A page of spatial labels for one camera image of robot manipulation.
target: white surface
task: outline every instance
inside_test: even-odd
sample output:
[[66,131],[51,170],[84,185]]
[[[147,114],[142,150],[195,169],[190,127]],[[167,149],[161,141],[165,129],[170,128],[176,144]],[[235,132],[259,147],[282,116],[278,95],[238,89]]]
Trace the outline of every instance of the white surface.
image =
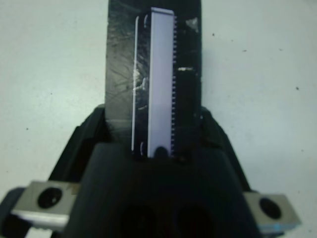
[[[106,0],[0,0],[0,197],[47,179],[103,102],[106,16]],[[317,236],[316,26],[315,0],[203,1],[203,104],[251,186],[291,200],[287,238]]]

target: screw hole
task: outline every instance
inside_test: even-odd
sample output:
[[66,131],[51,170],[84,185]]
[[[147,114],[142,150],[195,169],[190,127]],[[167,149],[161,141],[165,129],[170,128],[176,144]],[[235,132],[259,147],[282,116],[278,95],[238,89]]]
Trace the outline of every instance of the screw hole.
[[262,198],[260,200],[260,207],[267,216],[273,219],[279,219],[282,216],[281,209],[278,205],[268,198]]
[[60,201],[62,197],[62,191],[60,188],[49,187],[45,189],[38,199],[38,205],[41,208],[51,208],[54,207]]

